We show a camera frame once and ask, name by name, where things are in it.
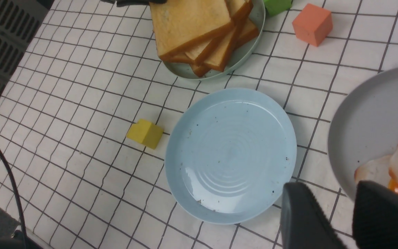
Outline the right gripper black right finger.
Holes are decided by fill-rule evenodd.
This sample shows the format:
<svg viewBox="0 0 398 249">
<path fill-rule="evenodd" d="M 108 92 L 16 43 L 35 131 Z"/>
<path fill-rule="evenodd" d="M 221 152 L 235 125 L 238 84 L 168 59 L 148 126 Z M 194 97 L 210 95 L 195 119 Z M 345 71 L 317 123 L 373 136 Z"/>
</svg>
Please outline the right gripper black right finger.
<svg viewBox="0 0 398 249">
<path fill-rule="evenodd" d="M 360 181 L 352 236 L 359 249 L 398 249 L 398 194 L 373 181 Z"/>
</svg>

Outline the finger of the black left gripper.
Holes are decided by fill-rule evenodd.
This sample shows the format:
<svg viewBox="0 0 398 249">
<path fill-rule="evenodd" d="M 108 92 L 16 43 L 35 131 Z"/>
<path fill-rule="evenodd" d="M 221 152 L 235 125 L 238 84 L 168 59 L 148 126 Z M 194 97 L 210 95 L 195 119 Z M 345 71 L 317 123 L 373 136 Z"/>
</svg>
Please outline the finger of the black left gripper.
<svg viewBox="0 0 398 249">
<path fill-rule="evenodd" d="M 101 0 L 101 2 L 109 3 L 120 8 L 131 5 L 166 5 L 167 0 Z"/>
</svg>

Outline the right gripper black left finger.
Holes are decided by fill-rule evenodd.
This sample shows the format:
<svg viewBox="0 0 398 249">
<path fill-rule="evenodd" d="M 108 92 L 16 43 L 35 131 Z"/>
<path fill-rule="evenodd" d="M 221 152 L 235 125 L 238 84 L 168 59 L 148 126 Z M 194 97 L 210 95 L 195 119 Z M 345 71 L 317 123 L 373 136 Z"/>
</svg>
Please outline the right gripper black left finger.
<svg viewBox="0 0 398 249">
<path fill-rule="evenodd" d="M 283 186 L 281 233 L 284 249 L 346 249 L 304 183 Z"/>
</svg>

